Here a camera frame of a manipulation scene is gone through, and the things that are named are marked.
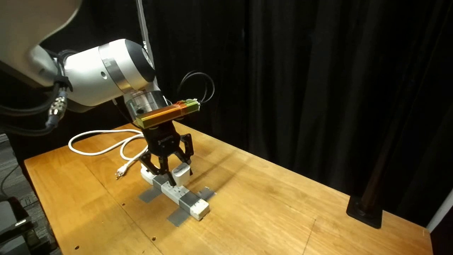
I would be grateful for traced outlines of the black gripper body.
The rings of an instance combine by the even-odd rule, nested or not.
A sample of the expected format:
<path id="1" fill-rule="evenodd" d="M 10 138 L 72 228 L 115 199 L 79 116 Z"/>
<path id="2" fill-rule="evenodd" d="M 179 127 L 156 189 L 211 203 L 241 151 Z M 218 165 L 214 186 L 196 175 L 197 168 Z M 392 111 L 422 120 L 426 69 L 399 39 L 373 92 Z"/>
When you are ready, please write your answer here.
<path id="1" fill-rule="evenodd" d="M 179 147 L 179 133 L 171 121 L 145 128 L 143 134 L 153 154 L 171 154 Z"/>

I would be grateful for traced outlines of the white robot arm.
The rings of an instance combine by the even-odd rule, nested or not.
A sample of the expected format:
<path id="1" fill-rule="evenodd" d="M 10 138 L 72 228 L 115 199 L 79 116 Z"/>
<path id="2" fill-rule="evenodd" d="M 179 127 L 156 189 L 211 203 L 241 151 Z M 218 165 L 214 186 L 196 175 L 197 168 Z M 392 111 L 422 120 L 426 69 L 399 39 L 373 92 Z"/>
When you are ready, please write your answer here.
<path id="1" fill-rule="evenodd" d="M 197 111 L 200 101 L 170 103 L 157 87 L 147 48 L 119 38 L 85 50 L 53 55 L 41 42 L 68 25 L 82 0 L 0 0 L 0 65 L 20 80 L 44 89 L 48 97 L 31 107 L 4 106 L 2 127 L 24 135 L 53 131 L 67 107 L 95 107 L 125 99 L 132 123 L 147 147 L 136 155 L 147 171 L 181 185 L 194 154 L 188 134 L 173 121 Z"/>

